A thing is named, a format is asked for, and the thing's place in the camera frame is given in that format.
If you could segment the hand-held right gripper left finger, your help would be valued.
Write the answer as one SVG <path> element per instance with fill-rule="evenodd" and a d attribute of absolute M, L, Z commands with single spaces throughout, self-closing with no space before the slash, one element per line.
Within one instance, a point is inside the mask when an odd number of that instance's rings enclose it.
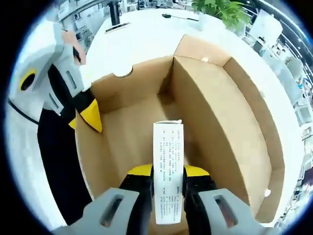
<path fill-rule="evenodd" d="M 118 188 L 109 188 L 86 206 L 84 235 L 146 235 L 153 197 L 153 165 L 136 166 Z"/>

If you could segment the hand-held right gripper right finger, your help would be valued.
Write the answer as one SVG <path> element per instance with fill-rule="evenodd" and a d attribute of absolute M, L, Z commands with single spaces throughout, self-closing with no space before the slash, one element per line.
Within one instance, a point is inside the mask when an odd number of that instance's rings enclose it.
<path fill-rule="evenodd" d="M 250 207 L 231 191 L 218 189 L 202 168 L 184 167 L 183 196 L 189 234 L 256 234 L 256 221 Z"/>

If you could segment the person's left hand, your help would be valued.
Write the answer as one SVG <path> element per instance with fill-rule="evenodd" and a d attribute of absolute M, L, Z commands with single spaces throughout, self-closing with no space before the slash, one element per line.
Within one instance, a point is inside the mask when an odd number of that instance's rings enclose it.
<path fill-rule="evenodd" d="M 79 44 L 76 33 L 72 30 L 63 30 L 62 38 L 65 44 L 72 45 L 73 57 L 75 64 L 85 65 L 86 64 L 86 53 L 83 47 Z"/>

